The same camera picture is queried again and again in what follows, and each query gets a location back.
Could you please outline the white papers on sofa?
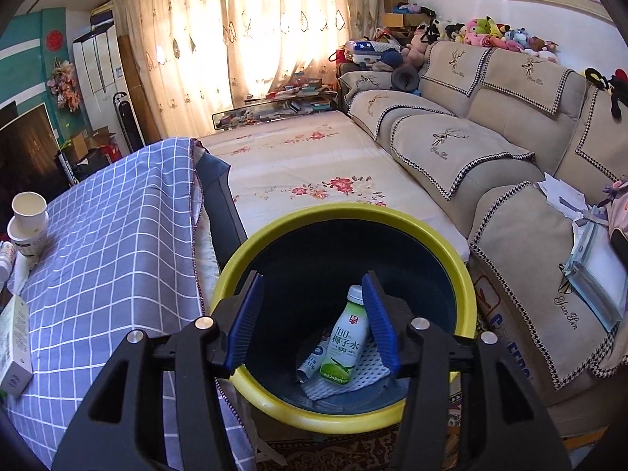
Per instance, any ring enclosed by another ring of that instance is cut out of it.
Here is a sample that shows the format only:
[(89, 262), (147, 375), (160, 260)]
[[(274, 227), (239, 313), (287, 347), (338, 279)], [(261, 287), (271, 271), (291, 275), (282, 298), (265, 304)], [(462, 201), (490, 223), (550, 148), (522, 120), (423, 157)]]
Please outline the white papers on sofa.
[(571, 221), (582, 219), (589, 209), (582, 192), (548, 173), (544, 174), (543, 181), (538, 182), (538, 187), (546, 197), (547, 204)]

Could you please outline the small white bottle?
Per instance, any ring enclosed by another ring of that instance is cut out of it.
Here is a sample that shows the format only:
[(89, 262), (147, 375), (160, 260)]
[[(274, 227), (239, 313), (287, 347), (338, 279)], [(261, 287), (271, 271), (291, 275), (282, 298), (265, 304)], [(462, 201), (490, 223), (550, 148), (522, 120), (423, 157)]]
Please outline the small white bottle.
[(6, 282), (11, 276), (15, 261), (16, 248), (10, 241), (2, 241), (0, 245), (0, 282)]

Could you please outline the glass coffee table with clutter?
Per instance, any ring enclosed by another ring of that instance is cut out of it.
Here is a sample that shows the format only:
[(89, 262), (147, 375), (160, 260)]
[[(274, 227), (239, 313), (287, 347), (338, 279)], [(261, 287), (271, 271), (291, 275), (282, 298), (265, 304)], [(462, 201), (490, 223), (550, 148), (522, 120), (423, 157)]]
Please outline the glass coffee table with clutter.
[(248, 102), (238, 108), (215, 113), (212, 116), (212, 123), (215, 131), (227, 131), (242, 126), (324, 113), (335, 108), (335, 90), (330, 90), (327, 86), (316, 89), (301, 87), (284, 90), (275, 97)]

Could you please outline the white paper cup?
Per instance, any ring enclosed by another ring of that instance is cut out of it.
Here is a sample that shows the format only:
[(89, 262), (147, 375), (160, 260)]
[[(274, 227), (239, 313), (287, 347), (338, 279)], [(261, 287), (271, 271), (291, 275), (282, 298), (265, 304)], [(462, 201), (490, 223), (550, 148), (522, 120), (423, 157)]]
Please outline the white paper cup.
[(48, 221), (46, 218), (36, 230), (25, 230), (21, 228), (16, 216), (14, 216), (7, 226), (9, 240), (14, 244), (17, 251), (26, 258), (38, 258), (48, 243)]
[(47, 221), (47, 201), (37, 192), (21, 192), (12, 201), (16, 225), (26, 235), (42, 231)]

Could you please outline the white patterned tissue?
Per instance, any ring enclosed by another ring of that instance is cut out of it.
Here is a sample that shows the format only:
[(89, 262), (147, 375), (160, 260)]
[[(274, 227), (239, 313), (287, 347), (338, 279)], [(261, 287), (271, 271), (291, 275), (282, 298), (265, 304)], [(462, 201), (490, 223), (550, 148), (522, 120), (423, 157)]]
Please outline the white patterned tissue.
[(391, 374), (381, 360), (374, 338), (366, 340), (362, 355), (356, 365), (356, 373), (350, 378), (346, 385), (335, 384), (323, 378), (320, 368), (314, 373), (312, 378), (301, 384), (301, 389), (312, 401), (330, 398), (341, 393), (353, 393), (353, 391), (374, 385), (381, 378), (386, 378)]

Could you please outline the small white blue tube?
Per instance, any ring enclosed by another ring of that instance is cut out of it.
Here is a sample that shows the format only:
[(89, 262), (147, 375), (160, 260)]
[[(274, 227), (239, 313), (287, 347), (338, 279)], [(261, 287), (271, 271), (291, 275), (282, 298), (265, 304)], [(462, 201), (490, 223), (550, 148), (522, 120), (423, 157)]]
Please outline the small white blue tube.
[(318, 345), (312, 350), (307, 359), (296, 370), (297, 380), (300, 383), (308, 381), (317, 372), (325, 359), (329, 345), (329, 337), (323, 336)]

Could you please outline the clear document folder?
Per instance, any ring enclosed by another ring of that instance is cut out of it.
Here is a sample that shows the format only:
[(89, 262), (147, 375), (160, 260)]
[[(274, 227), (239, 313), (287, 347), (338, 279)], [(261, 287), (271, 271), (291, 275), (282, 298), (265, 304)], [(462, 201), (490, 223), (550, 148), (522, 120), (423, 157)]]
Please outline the clear document folder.
[(610, 333), (626, 314), (627, 270), (611, 246), (604, 218), (570, 203), (566, 214), (573, 219), (574, 246), (563, 274)]

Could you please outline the artificial flower bouquet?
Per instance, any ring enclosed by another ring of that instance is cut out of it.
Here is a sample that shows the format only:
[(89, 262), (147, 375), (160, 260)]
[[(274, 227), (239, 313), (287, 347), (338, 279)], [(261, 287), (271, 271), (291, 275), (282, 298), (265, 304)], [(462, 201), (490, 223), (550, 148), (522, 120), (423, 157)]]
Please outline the artificial flower bouquet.
[(74, 113), (80, 108), (81, 97), (75, 75), (75, 66), (69, 61), (54, 59), (51, 78), (46, 83), (57, 107)]

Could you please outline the pink milk carton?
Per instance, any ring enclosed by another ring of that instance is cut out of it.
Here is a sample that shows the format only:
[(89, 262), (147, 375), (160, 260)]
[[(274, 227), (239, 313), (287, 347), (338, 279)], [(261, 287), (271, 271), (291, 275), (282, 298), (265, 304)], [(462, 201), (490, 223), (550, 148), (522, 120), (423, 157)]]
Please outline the pink milk carton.
[(13, 296), (1, 313), (1, 390), (18, 398), (33, 378), (30, 352), (29, 308)]

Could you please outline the cardboard boxes stack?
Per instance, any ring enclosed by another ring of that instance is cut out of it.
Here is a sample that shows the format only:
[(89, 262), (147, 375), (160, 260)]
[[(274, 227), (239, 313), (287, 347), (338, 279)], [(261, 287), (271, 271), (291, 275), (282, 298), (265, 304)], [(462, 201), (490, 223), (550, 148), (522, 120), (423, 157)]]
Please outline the cardboard boxes stack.
[(429, 26), (434, 10), (411, 0), (382, 0), (382, 28), (401, 43), (408, 42), (422, 24)]

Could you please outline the beige sofa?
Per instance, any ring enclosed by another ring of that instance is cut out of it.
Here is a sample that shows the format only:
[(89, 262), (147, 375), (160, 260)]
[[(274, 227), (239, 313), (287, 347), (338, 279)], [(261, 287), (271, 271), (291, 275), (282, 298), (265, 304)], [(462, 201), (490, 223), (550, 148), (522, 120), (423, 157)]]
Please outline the beige sofa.
[(602, 429), (627, 396), (627, 306), (608, 333), (563, 266), (573, 222), (538, 187), (586, 197), (627, 180), (627, 106), (574, 70), (524, 53), (441, 42), (420, 68), (340, 79), (349, 116), (467, 239), (480, 312), (564, 436)]

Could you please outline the coconut water bottle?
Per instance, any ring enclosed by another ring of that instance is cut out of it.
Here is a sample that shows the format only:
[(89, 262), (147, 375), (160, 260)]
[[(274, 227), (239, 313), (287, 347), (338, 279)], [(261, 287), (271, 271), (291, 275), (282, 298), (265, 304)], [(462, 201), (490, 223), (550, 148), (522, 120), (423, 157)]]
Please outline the coconut water bottle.
[(320, 375), (338, 385), (347, 385), (362, 355), (369, 333), (369, 323), (362, 287), (352, 285), (347, 294), (347, 304), (331, 330), (330, 340)]

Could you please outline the cream curtains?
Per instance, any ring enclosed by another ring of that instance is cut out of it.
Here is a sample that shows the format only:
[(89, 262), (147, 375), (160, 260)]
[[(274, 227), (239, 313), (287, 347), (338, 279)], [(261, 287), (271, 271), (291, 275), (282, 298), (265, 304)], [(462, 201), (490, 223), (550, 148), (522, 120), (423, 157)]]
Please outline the cream curtains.
[(112, 0), (164, 138), (213, 132), (214, 114), (303, 75), (331, 84), (330, 57), (374, 33), (379, 0)]

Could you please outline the pink school backpack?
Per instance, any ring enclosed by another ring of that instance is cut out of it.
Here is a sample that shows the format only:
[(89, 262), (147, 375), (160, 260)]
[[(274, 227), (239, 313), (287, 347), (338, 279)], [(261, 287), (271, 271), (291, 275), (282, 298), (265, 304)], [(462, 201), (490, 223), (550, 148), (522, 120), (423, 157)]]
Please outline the pink school backpack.
[(628, 181), (616, 181), (606, 192), (598, 207), (606, 212), (611, 248), (628, 268)]

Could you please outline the black television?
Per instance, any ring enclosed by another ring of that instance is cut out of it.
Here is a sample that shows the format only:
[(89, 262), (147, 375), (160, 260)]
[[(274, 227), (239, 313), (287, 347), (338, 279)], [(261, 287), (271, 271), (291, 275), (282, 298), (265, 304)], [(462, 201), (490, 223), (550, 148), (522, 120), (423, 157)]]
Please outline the black television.
[(43, 103), (2, 126), (0, 138), (1, 234), (4, 235), (14, 215), (12, 201), (19, 192), (37, 192), (51, 202), (70, 188), (70, 181), (57, 165), (60, 149)]

